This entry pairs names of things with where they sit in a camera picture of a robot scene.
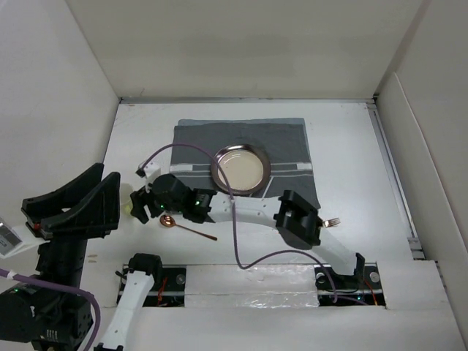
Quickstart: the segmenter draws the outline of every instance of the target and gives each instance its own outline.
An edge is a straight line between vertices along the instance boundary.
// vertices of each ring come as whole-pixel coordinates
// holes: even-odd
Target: copper spoon
[[[215,240],[215,241],[218,240],[218,238],[216,236],[211,236],[211,235],[208,235],[208,234],[204,234],[204,233],[198,232],[196,230],[193,230],[193,229],[190,229],[190,228],[187,228],[187,227],[184,227],[182,225],[177,224],[176,220],[171,216],[166,216],[166,215],[161,216],[161,218],[159,218],[159,221],[161,222],[162,225],[164,225],[165,227],[168,227],[168,228],[180,227],[182,229],[185,229],[185,230],[188,230],[190,232],[196,233],[198,235],[204,236],[205,238]]]

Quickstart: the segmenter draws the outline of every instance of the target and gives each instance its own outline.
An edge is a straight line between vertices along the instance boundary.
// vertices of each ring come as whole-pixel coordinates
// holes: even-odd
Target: red wire
[[[159,304],[160,304],[161,301],[162,301],[162,296],[161,296],[161,294],[164,292],[164,289],[166,288],[166,283],[167,283],[167,277],[164,278],[164,280],[162,281],[162,286],[161,286],[161,288],[160,288],[159,291],[158,291],[158,303],[156,304],[156,306],[159,306]]]
[[[371,290],[371,293],[372,293],[372,298],[374,299],[374,305],[375,306],[378,306],[377,304],[377,299],[375,298],[375,294],[374,294],[374,290],[372,289],[371,285],[364,279],[364,283],[366,283],[366,285],[369,287],[369,289]]]

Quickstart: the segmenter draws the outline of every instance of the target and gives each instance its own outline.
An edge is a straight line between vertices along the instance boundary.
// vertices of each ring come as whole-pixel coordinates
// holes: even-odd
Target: white table
[[[396,206],[366,103],[357,102],[241,102],[120,105],[105,156],[105,173],[118,171],[121,182],[139,189],[137,166],[155,150],[173,141],[173,128],[182,118],[238,120],[304,118],[323,218],[338,216],[332,233],[368,262],[412,260],[406,228]],[[156,158],[167,172],[171,151]],[[180,224],[207,234],[208,241],[178,228],[163,228],[157,219],[148,224],[122,216],[119,229],[105,240],[88,243],[86,278],[99,272],[112,275],[136,252],[158,254],[165,265],[234,264],[230,223]],[[286,249],[275,230],[240,224],[239,250],[243,263]],[[272,257],[266,263],[310,263],[294,254]],[[98,299],[115,304],[117,279],[100,284]]]
[[[333,229],[349,248],[379,265],[387,308],[318,309],[143,309],[134,351],[184,350],[464,350],[434,263],[412,260],[409,228],[401,221],[364,103],[245,102],[219,104],[121,105],[113,127],[105,172],[118,171],[135,189],[143,182],[137,166],[173,139],[181,118],[305,118],[321,214],[339,216]],[[170,152],[157,158],[167,171]],[[82,288],[101,304],[104,332],[113,315],[118,277],[113,274],[136,252],[159,254],[164,264],[233,264],[229,224],[181,224],[217,235],[210,241],[143,225],[123,217],[119,230],[88,243]],[[240,251],[251,262],[286,248],[272,230],[241,224]],[[267,263],[309,263],[296,256]],[[5,343],[8,350],[30,346]]]

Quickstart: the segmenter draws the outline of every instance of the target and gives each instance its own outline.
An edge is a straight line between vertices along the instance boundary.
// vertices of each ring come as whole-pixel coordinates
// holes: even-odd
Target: gray cloth
[[[174,129],[174,143],[191,143],[215,154],[228,145],[247,143],[261,148],[268,155],[271,165],[271,181],[265,189],[252,197],[281,196],[284,190],[293,190],[314,207],[320,208],[315,190],[313,170],[299,170],[297,163],[311,163],[305,126],[302,118],[290,123],[252,123],[247,121],[216,121],[216,123],[188,120]],[[186,185],[194,188],[216,189],[211,180],[209,160],[199,151],[174,148],[171,165],[193,165],[196,172],[174,172]]]

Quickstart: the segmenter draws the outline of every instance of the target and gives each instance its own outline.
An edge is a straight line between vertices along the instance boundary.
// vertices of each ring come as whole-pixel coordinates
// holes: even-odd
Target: white panel
[[[112,312],[103,311],[105,324]],[[146,308],[136,331],[133,351],[465,350],[450,309]]]
[[[117,105],[63,0],[0,0],[0,216],[24,223],[23,198],[102,161]],[[26,275],[36,264],[34,250],[0,262]],[[12,284],[0,279],[0,291]]]
[[[396,75],[384,86],[377,105],[421,245],[428,258],[439,261],[449,300],[466,338],[468,254],[426,141]]]
[[[421,0],[67,0],[119,96],[370,98]]]
[[[468,2],[432,1],[378,101],[427,256],[468,340]]]
[[[450,308],[434,261],[379,262],[387,309]]]
[[[433,1],[397,73],[468,245],[468,1]]]

